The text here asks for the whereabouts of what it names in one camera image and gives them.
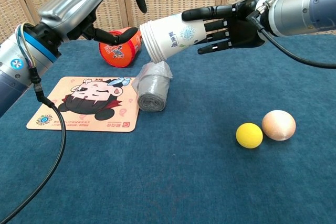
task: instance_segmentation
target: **blue carpet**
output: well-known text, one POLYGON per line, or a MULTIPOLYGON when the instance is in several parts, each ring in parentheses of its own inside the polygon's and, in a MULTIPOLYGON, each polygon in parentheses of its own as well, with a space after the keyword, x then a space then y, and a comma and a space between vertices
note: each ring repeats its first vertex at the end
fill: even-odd
MULTIPOLYGON (((278 39, 307 59, 336 62, 333 35, 278 39)), ((139 112, 131 133, 68 132, 45 188, 11 223, 336 223, 336 70, 298 63, 273 45, 167 62, 174 74, 162 112, 139 112), (240 147, 237 128, 290 112, 288 141, 240 147)), ((65 76, 136 76, 150 58, 114 68, 95 41, 60 47, 43 76, 48 94, 65 76)), ((1 119, 0 219, 41 182, 60 132, 26 123, 40 107, 29 90, 1 119)))

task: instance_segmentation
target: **gray plastic roll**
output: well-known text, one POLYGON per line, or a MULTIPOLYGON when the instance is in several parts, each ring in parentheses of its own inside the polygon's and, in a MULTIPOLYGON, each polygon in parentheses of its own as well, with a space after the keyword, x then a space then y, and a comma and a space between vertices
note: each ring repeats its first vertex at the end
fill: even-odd
POLYGON ((162 111, 167 103, 170 79, 173 75, 165 61, 144 65, 132 82, 138 93, 138 105, 143 111, 162 111))

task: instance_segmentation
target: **orange cup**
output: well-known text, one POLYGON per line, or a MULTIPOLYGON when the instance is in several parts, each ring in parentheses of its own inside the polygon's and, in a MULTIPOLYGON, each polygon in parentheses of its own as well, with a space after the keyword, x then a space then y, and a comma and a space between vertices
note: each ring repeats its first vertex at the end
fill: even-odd
MULTIPOLYGON (((110 31, 113 35, 120 35, 130 27, 125 27, 119 30, 110 31)), ((127 67, 137 55, 141 48, 141 33, 140 30, 126 43, 110 46, 104 43, 99 43, 99 52, 102 58, 110 65, 118 68, 127 67)))

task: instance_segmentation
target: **robotic hand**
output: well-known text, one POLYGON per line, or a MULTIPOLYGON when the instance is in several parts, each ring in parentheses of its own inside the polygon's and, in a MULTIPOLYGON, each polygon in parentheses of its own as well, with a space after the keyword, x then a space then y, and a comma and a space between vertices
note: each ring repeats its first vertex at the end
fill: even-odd
POLYGON ((208 34, 197 44, 225 40, 200 48, 199 54, 259 47, 269 40, 296 61, 315 67, 336 68, 336 65, 301 59, 273 39, 336 29, 336 0, 241 0, 232 5, 186 10, 182 19, 219 19, 204 26, 207 32, 221 31, 208 34))
MULTIPOLYGON (((120 36, 94 28, 96 10, 103 0, 50 0, 39 11, 36 26, 23 23, 0 46, 0 118, 34 84, 38 101, 46 101, 40 85, 44 74, 61 55, 63 42, 81 35, 105 44, 118 45, 131 39, 137 28, 120 36)), ((145 0, 136 0, 139 9, 147 12, 145 0)))

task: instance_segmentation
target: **black cable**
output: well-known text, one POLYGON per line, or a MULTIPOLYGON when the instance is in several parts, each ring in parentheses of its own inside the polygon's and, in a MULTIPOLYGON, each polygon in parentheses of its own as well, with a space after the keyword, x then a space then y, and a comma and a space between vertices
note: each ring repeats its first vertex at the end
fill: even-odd
POLYGON ((291 53, 289 50, 287 50, 285 47, 280 45, 276 40, 274 40, 268 31, 266 31, 265 27, 260 23, 260 21, 257 19, 259 16, 259 13, 257 11, 251 13, 247 20, 250 21, 253 25, 255 25, 259 32, 261 32, 274 46, 276 46, 280 51, 282 51, 284 54, 292 58, 293 60, 296 60, 302 64, 317 67, 317 68, 326 68, 326 69, 336 69, 336 64, 329 64, 329 63, 321 63, 316 61, 310 61, 303 58, 300 58, 296 56, 295 54, 291 53))
POLYGON ((58 166, 58 164, 61 161, 61 158, 63 156, 63 152, 64 152, 64 149, 65 149, 65 143, 66 143, 66 139, 67 139, 66 125, 65 125, 64 118, 63 118, 62 114, 60 113, 60 111, 57 109, 57 107, 48 98, 43 96, 43 97, 40 97, 40 99, 41 99, 41 102, 43 104, 52 108, 59 118, 59 121, 60 121, 60 124, 61 124, 61 131, 62 131, 61 147, 60 147, 59 153, 57 155, 57 158, 56 158, 53 166, 51 167, 49 173, 47 174, 45 179, 42 181, 42 183, 11 214, 9 214, 4 220, 2 220, 0 222, 0 224, 8 223, 41 191, 41 189, 45 186, 45 184, 49 181, 51 176, 54 174, 54 172, 55 172, 55 170, 56 170, 56 168, 57 168, 57 166, 58 166))

